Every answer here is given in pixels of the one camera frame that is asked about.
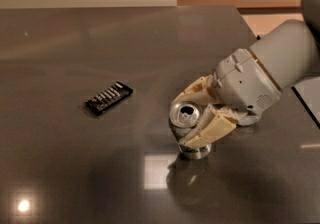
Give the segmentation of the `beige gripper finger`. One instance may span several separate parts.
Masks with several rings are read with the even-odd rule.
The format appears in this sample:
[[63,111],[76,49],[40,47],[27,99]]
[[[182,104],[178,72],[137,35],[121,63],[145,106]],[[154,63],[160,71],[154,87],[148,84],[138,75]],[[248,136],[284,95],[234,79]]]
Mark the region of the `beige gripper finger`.
[[174,100],[178,102],[194,102],[198,105],[219,104],[221,102],[217,91],[212,87],[213,76],[202,76],[185,88]]
[[228,135],[237,127],[236,123],[209,104],[197,126],[179,140],[179,144],[191,149],[198,149]]

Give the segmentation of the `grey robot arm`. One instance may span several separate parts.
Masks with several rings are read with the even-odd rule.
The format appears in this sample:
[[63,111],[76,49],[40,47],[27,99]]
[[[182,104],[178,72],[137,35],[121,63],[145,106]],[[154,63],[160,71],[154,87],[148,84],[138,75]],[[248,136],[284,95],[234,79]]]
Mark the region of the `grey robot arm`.
[[198,151],[239,126],[258,122],[282,91],[317,71],[320,0],[301,0],[303,19],[290,19],[180,93],[169,123],[180,146]]

